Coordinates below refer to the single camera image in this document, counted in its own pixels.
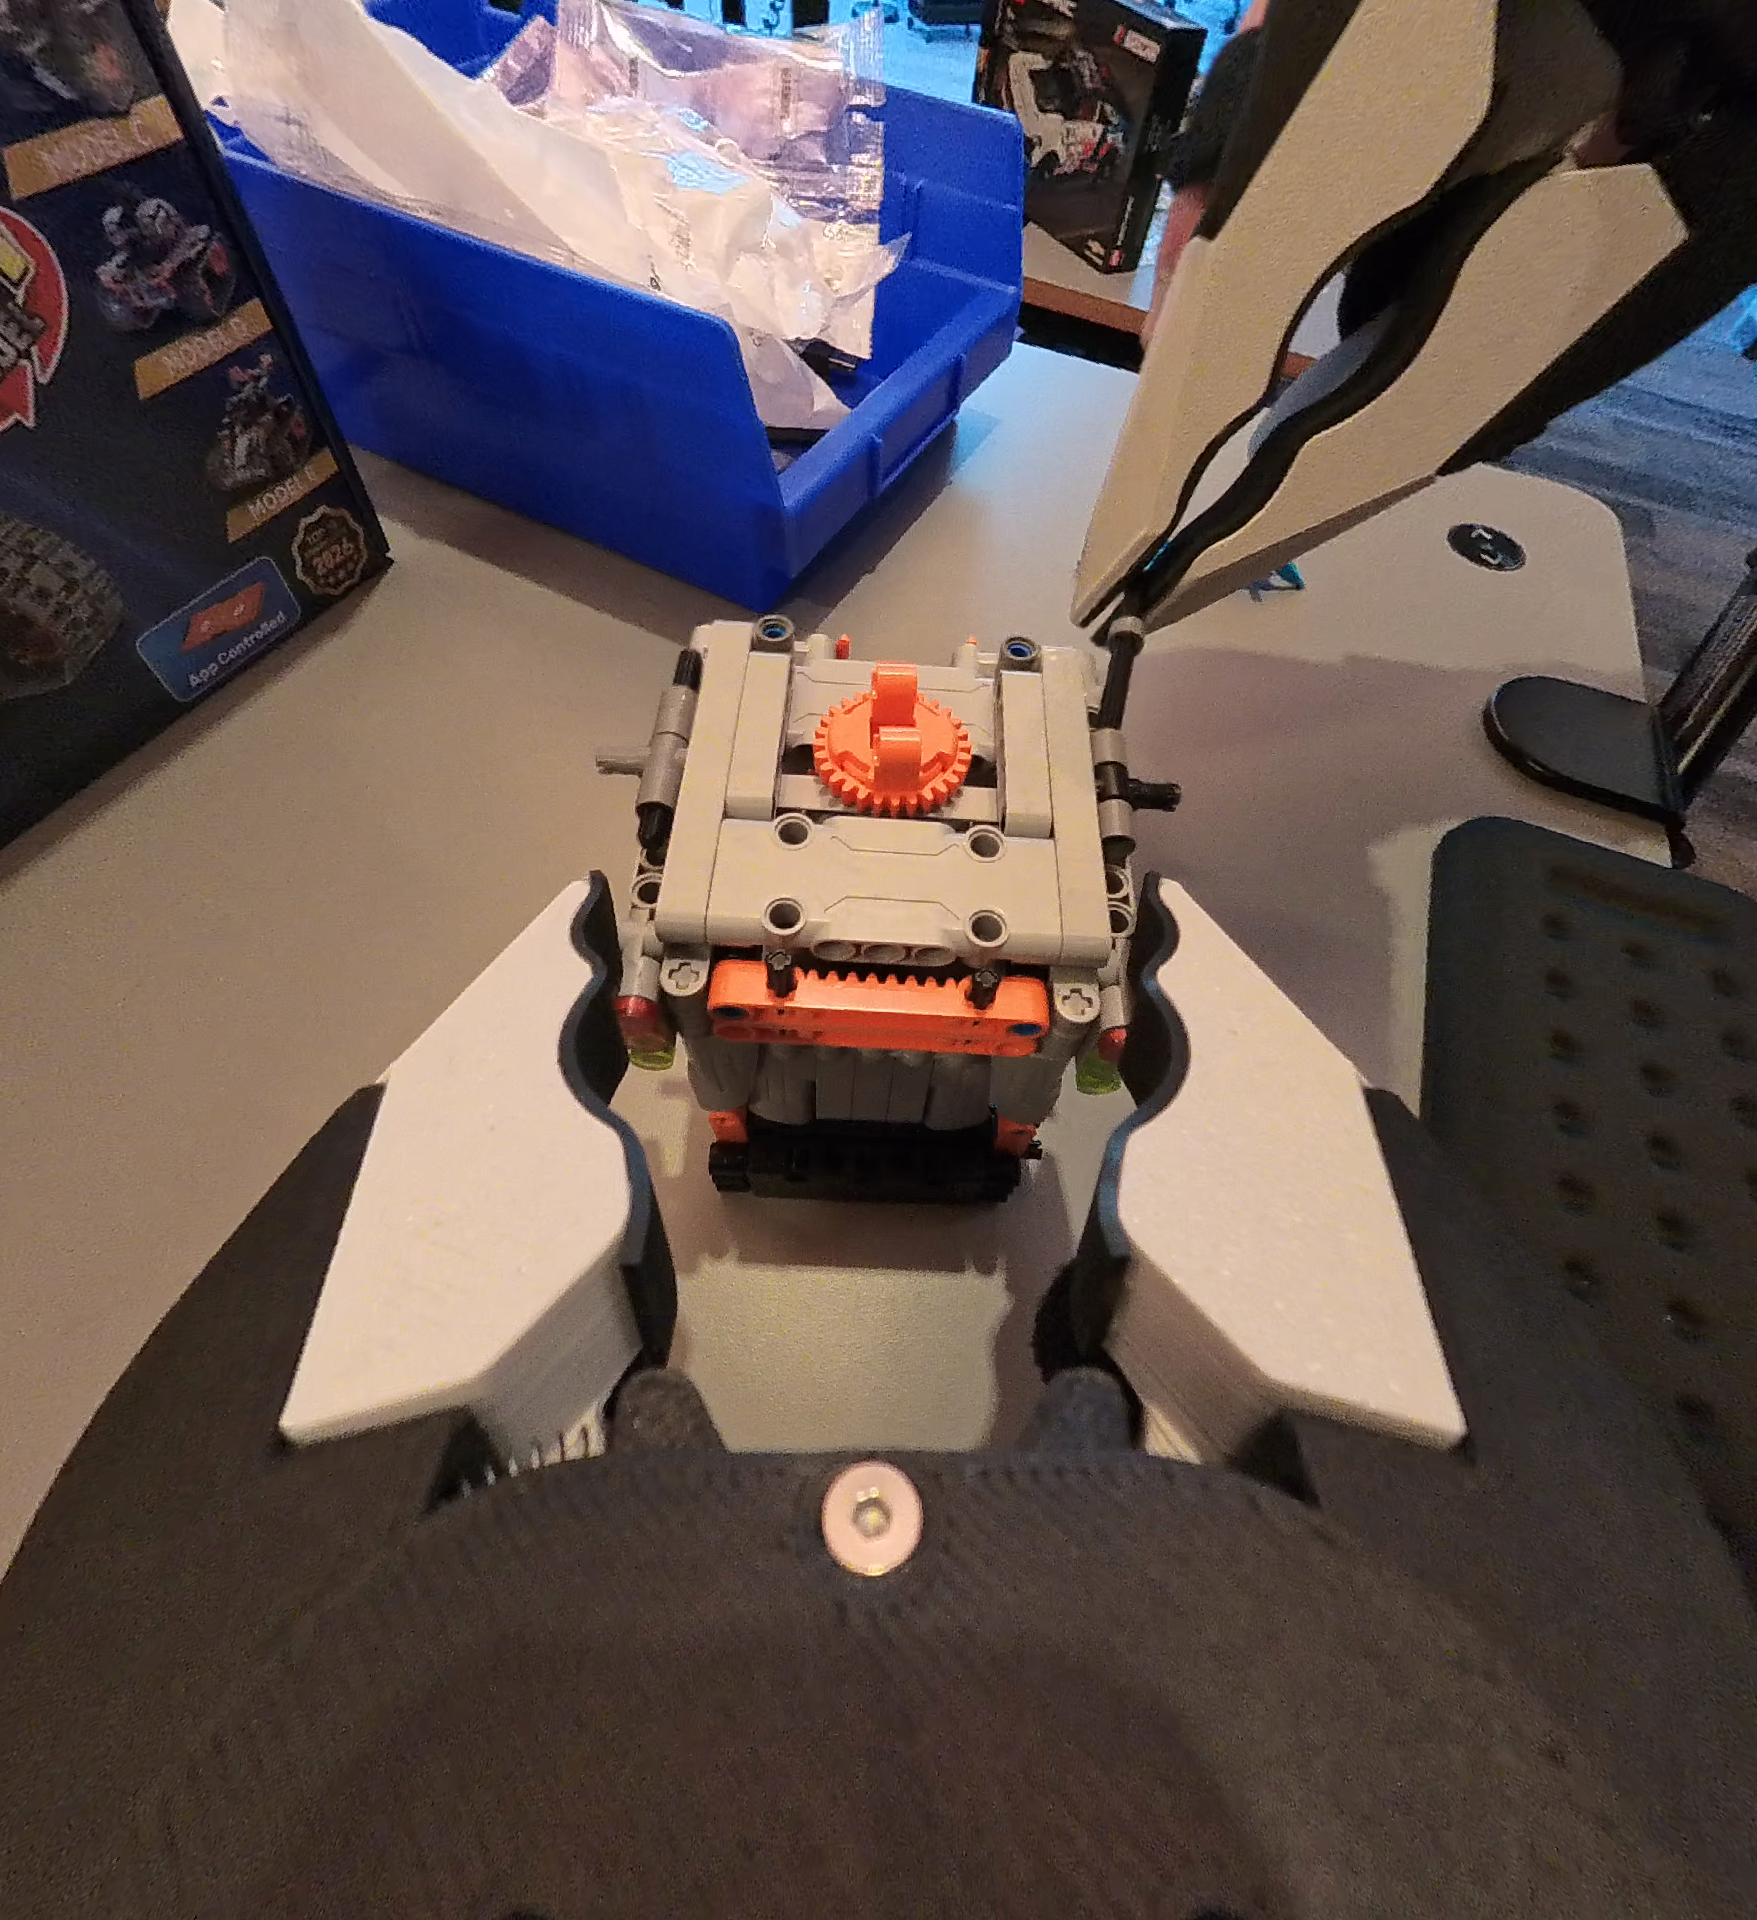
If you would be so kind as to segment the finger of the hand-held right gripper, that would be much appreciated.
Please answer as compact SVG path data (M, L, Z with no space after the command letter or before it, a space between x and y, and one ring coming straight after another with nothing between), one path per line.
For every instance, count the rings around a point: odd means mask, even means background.
M1445 221L1474 204L1476 181L1517 167L1536 179L1560 170L1560 158L1560 3L1273 3L1244 116L1189 239L1238 227L1257 239L1302 241L1306 302L1284 329L1284 348L1329 277L1428 223L1401 290L1345 346L1434 277L1424 259ZM1274 399L1279 363L1267 403L1204 466L1180 529L1247 466L1284 401L1312 398L1300 379ZM1077 562L1071 617L1085 628L1121 603L1118 439Z
M1505 407L1685 236L1646 164L1510 170L1424 261L1434 277L1322 358L1340 379L1284 401L1247 466L1183 529L1209 458L1273 389L1306 302L1296 236L1186 244L1119 432L1119 601L1145 628L1247 586L1468 461Z

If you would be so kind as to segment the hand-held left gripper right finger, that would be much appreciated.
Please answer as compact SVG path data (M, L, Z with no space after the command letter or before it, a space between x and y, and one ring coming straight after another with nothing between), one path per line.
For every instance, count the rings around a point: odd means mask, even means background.
M1147 1451L1225 1460L1277 1415L1466 1436L1358 1069L1183 887L1131 937L1134 1114L1064 1322L1141 1401Z

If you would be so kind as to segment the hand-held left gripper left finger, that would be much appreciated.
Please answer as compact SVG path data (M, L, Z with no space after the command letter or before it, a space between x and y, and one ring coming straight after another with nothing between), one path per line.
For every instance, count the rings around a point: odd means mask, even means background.
M582 1456L626 1368L670 1358L673 1258L610 1110L618 970L596 873L384 1069L284 1440L465 1411L515 1467Z

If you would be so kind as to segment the grey orange toy brick assembly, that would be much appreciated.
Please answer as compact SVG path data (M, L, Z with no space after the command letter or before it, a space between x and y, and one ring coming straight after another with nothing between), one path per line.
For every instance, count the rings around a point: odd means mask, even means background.
M642 754L616 1020L682 1063L722 1191L999 1204L1064 1080L1116 1089L1131 860L1104 867L1074 647L856 660L701 626Z

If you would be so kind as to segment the brown background table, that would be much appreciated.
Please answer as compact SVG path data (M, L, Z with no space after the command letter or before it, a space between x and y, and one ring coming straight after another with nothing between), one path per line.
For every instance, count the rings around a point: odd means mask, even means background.
M1153 307L1153 270L1164 227L1166 216L1160 209L1140 267L1119 274L1100 273L1043 227L1026 223L1022 307L1136 339ZM1335 277L1296 320L1284 346L1284 371L1298 371L1336 342L1340 290L1342 280Z

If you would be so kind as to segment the black toy car box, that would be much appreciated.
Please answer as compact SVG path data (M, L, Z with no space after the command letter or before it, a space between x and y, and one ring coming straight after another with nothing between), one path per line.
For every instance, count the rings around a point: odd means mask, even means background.
M1204 44L1157 3L985 3L971 99L1020 124L1031 226L1099 273L1137 269Z

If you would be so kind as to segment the black stand base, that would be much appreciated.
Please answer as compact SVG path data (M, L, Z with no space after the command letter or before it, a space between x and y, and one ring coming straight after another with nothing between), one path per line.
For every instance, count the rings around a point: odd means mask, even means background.
M1485 708L1492 746L1528 779L1667 830L1757 715L1757 547L1741 586L1647 705L1527 675Z

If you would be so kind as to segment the blue plastic bin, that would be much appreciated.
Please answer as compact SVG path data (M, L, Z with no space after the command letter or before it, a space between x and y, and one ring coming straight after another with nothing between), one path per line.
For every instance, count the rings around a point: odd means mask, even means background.
M497 54L492 3L368 3L429 50ZM1008 352L1024 164L1013 121L883 93L870 350L827 372L844 417L757 419L730 327L650 292L305 179L237 129L229 170L345 435L753 610L944 434Z

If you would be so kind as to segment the clear plastic bags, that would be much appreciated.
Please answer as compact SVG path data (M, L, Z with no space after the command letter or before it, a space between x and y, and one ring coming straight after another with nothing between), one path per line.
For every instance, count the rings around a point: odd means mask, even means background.
M273 164L722 320L779 437L838 423L879 236L879 18L765 39L639 3L556 3L497 54L368 3L180 3L200 97Z

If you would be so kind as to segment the dark robot kit box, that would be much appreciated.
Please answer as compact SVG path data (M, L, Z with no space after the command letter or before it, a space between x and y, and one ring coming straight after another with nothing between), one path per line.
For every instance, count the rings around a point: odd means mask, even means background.
M384 534L151 3L0 3L0 851Z

